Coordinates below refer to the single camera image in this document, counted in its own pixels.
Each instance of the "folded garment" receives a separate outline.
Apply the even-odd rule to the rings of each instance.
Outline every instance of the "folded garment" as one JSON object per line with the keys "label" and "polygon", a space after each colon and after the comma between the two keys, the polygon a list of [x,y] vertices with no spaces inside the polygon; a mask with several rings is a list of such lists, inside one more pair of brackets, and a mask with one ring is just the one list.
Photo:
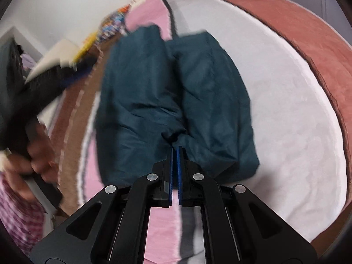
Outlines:
{"label": "folded garment", "polygon": [[96,141],[105,185],[132,184],[171,146],[219,183],[259,165],[246,88],[207,32],[165,42],[150,26],[121,38],[106,65]]}

